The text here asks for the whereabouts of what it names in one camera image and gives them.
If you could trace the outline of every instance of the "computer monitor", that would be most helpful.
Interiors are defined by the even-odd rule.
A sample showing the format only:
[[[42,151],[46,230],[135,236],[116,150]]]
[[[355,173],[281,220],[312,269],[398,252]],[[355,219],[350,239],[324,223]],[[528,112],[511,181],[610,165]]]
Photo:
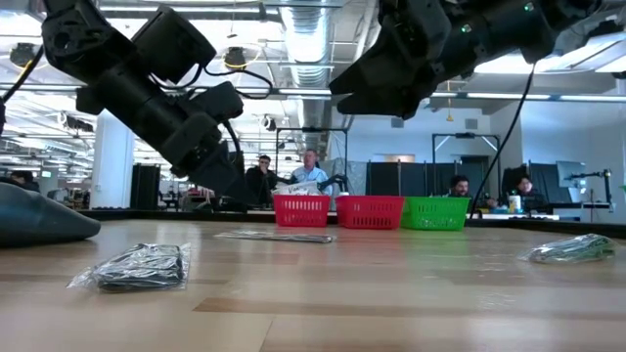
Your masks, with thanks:
[[[557,161],[559,187],[583,189],[587,186],[585,178],[573,178],[573,175],[585,173],[585,163],[577,161]]]

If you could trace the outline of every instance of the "packaged cable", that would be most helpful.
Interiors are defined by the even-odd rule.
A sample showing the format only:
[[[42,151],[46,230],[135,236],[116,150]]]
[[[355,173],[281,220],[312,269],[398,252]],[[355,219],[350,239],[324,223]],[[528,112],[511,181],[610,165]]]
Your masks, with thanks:
[[[140,243],[76,275],[67,287],[102,292],[185,288],[191,245]]]
[[[604,236],[589,234],[549,242],[524,251],[517,258],[535,263],[583,263],[604,260],[615,255],[618,244]]]

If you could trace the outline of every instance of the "black wire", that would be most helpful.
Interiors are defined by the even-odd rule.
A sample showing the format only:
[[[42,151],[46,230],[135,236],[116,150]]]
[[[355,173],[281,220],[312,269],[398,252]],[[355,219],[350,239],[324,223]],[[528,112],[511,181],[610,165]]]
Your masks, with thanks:
[[[524,102],[526,101],[526,96],[528,96],[528,91],[530,91],[530,86],[532,85],[532,78],[535,75],[536,66],[537,64],[534,64],[532,66],[530,73],[528,74],[528,79],[526,80],[526,87],[524,88],[524,93],[521,95],[521,99],[519,100],[519,105],[517,105],[517,110],[515,111],[515,116],[513,118],[513,121],[511,122],[509,131],[507,131],[507,135],[505,136],[505,139],[502,141],[502,145],[500,146],[500,149],[496,152],[496,155],[494,156],[493,160],[491,160],[489,169],[487,169],[487,174],[482,179],[482,182],[480,183],[480,187],[478,188],[478,192],[476,192],[476,197],[473,198],[473,202],[471,203],[471,211],[469,212],[469,219],[473,217],[473,214],[476,211],[476,206],[478,205],[478,199],[479,199],[480,193],[485,188],[485,184],[487,183],[487,180],[489,179],[489,175],[491,174],[493,167],[496,165],[496,162],[498,162],[498,159],[500,159],[500,154],[502,153],[502,150],[505,148],[505,145],[509,141],[509,138],[511,138],[513,129],[515,128],[515,125],[517,124],[517,121],[519,120],[519,114],[521,113],[521,108],[524,106]]]
[[[237,159],[240,157],[242,147],[239,144],[239,140],[237,139],[237,135],[235,135],[235,130],[233,129],[233,126],[231,125],[230,121],[225,120],[224,122],[222,122],[222,124],[224,125],[224,127],[226,127],[228,134],[231,135],[231,138],[233,139],[233,143],[235,144],[235,152],[237,152],[237,157],[235,158],[235,160],[233,160],[233,163],[235,163],[237,162]]]
[[[202,74],[202,67],[198,66],[198,68],[196,69],[196,74],[194,74],[194,78],[192,78],[192,80],[190,80],[189,82],[180,85],[180,86],[167,86],[164,85],[163,83],[159,82],[157,80],[156,77],[152,76],[153,82],[160,87],[161,89],[166,89],[166,90],[183,90],[183,89],[187,89],[189,87],[192,86],[192,84],[195,84],[196,82],[198,82],[198,79],[200,79],[200,76]]]
[[[272,84],[272,82],[269,79],[263,77],[262,75],[260,75],[258,73],[250,72],[250,71],[245,70],[245,69],[235,69],[235,70],[226,71],[226,72],[210,72],[205,67],[204,68],[204,72],[206,72],[206,74],[208,74],[210,76],[214,76],[214,77],[231,75],[231,74],[235,74],[235,73],[243,73],[243,74],[247,74],[249,76],[252,76],[254,78],[258,78],[258,79],[262,80],[263,82],[267,83],[267,85],[268,85],[267,93],[262,95],[262,96],[251,96],[250,94],[241,92],[240,90],[236,89],[237,93],[239,93],[239,95],[241,95],[244,98],[251,99],[251,100],[264,100],[264,99],[267,99],[270,96],[270,94],[272,94],[272,90],[274,89],[274,85]]]
[[[26,82],[32,71],[39,65],[39,61],[43,57],[43,45],[39,47],[39,50],[35,54],[35,57],[27,64],[26,68],[20,74],[18,81],[11,87],[3,96],[2,101],[6,104],[11,97],[22,87]]]

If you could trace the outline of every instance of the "white pillar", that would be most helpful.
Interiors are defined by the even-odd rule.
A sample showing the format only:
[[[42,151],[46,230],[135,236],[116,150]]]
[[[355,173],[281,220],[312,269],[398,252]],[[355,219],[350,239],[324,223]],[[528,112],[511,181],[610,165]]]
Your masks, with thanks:
[[[135,134],[107,110],[98,116],[90,208],[129,207]]]
[[[43,197],[48,196],[48,192],[59,188],[59,168],[42,167],[39,174],[39,191]]]

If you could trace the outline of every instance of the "plastic basket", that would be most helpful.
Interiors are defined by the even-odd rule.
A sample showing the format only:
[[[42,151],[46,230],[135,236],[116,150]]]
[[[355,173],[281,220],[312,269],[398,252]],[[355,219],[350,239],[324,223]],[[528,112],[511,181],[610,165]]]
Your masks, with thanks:
[[[406,198],[401,226],[415,230],[460,231],[466,224],[469,198]]]
[[[335,200],[339,225],[348,229],[393,230],[400,227],[402,197],[342,196]]]
[[[328,196],[274,195],[278,226],[325,227],[331,198]]]

